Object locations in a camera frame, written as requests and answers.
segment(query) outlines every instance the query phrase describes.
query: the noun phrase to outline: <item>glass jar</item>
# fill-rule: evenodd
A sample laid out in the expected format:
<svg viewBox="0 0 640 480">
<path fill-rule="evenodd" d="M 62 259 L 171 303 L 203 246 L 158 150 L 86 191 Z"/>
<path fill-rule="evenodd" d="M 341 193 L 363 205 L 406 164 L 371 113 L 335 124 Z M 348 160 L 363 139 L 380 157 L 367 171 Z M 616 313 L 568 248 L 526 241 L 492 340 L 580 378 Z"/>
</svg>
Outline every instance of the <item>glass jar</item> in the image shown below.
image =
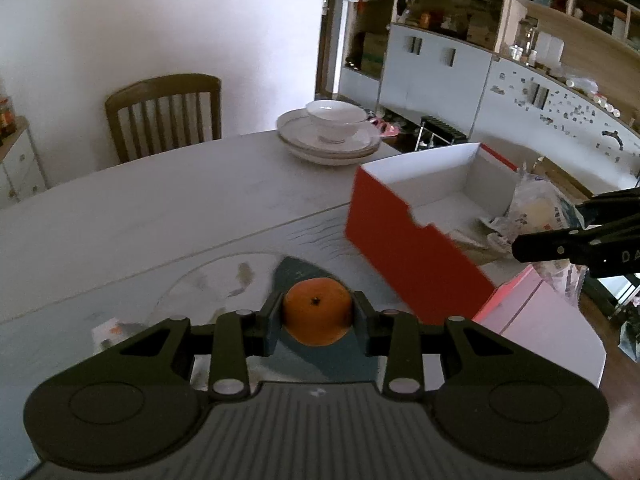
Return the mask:
<svg viewBox="0 0 640 480">
<path fill-rule="evenodd" d="M 538 34 L 538 20 L 535 18 L 524 18 L 518 24 L 518 35 L 516 37 L 516 45 L 522 47 L 523 56 L 529 57 L 536 43 L 536 35 Z"/>
<path fill-rule="evenodd" d="M 14 106 L 10 97 L 0 96 L 0 136 L 7 137 L 15 133 Z"/>
</svg>

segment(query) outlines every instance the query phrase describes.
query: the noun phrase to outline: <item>wooden floor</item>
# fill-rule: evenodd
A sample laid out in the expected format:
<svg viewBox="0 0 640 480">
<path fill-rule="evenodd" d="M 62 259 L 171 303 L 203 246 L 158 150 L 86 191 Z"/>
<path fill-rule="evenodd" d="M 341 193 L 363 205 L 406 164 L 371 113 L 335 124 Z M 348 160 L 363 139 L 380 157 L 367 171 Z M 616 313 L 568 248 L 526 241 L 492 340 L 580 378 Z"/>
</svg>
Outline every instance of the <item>wooden floor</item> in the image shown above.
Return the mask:
<svg viewBox="0 0 640 480">
<path fill-rule="evenodd" d="M 600 389 L 609 403 L 610 419 L 594 462 L 615 480 L 639 480 L 640 363 L 622 353 L 618 329 L 585 295 L 580 299 L 580 310 L 607 351 Z"/>
</svg>

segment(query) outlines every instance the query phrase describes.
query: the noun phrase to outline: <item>white plate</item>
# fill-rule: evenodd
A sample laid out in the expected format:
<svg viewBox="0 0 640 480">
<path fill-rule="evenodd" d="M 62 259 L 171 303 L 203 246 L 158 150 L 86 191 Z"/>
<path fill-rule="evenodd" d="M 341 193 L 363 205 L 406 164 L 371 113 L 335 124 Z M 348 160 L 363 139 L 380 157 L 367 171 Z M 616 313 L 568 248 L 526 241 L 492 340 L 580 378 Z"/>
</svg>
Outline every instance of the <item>white plate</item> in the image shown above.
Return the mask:
<svg viewBox="0 0 640 480">
<path fill-rule="evenodd" d="M 327 154 L 365 156 L 380 145 L 380 132 L 369 122 L 363 123 L 353 137 L 340 144 L 324 142 L 320 139 L 322 126 L 313 122 L 304 109 L 281 115 L 276 125 L 287 144 L 316 152 L 318 156 Z"/>
<path fill-rule="evenodd" d="M 369 153 L 365 156 L 357 156 L 353 158 L 325 158 L 322 156 L 311 155 L 311 153 L 303 152 L 302 150 L 297 149 L 295 146 L 291 146 L 290 144 L 286 144 L 283 142 L 285 147 L 296 157 L 299 157 L 303 160 L 308 160 L 309 162 L 313 162 L 315 164 L 320 164 L 321 166 L 350 166 L 351 164 L 364 164 L 365 162 L 369 162 L 371 159 L 372 153 Z"/>
</svg>

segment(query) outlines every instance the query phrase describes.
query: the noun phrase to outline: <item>mandarin orange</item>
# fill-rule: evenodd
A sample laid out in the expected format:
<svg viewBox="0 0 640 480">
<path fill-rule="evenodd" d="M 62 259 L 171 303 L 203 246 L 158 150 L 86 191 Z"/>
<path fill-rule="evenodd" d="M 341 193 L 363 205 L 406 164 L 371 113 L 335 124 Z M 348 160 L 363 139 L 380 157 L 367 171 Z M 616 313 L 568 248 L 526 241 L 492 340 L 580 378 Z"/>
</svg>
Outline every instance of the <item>mandarin orange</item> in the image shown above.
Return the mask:
<svg viewBox="0 0 640 480">
<path fill-rule="evenodd" d="M 327 346 L 353 323 L 351 295 L 331 278 L 312 278 L 292 286 L 282 303 L 283 325 L 298 342 Z"/>
</svg>

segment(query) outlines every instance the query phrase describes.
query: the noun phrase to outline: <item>white cabinet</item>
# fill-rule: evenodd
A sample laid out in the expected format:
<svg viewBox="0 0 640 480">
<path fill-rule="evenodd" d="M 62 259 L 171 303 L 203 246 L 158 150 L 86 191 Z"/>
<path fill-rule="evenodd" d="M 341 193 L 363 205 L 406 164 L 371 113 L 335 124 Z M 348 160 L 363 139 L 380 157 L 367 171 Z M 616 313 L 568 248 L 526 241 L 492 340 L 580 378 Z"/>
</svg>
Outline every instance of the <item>white cabinet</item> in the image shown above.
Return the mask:
<svg viewBox="0 0 640 480">
<path fill-rule="evenodd" d="M 414 123 L 430 115 L 468 135 L 491 58 L 461 41 L 393 25 L 380 104 Z"/>
<path fill-rule="evenodd" d="M 415 51 L 419 34 L 410 28 L 392 25 L 386 46 L 379 103 L 402 117 L 407 117 L 406 100 L 412 71 L 418 63 Z"/>
<path fill-rule="evenodd" d="M 47 189 L 36 160 L 28 123 L 16 118 L 17 130 L 0 146 L 0 209 Z"/>
<path fill-rule="evenodd" d="M 340 72 L 338 94 L 343 95 L 360 106 L 375 110 L 378 102 L 380 81 L 362 72 L 343 67 Z"/>
<path fill-rule="evenodd" d="M 9 183 L 9 179 L 6 177 L 4 168 L 0 165 L 0 209 L 9 207 L 18 202 L 18 197 L 14 191 L 14 188 Z"/>
<path fill-rule="evenodd" d="M 34 160 L 17 190 L 18 200 L 26 200 L 31 196 L 42 193 L 46 189 L 38 163 Z"/>
<path fill-rule="evenodd" d="M 494 60 L 470 140 L 513 164 L 547 156 L 591 192 L 635 186 L 640 139 L 599 106 L 507 59 Z"/>
</svg>

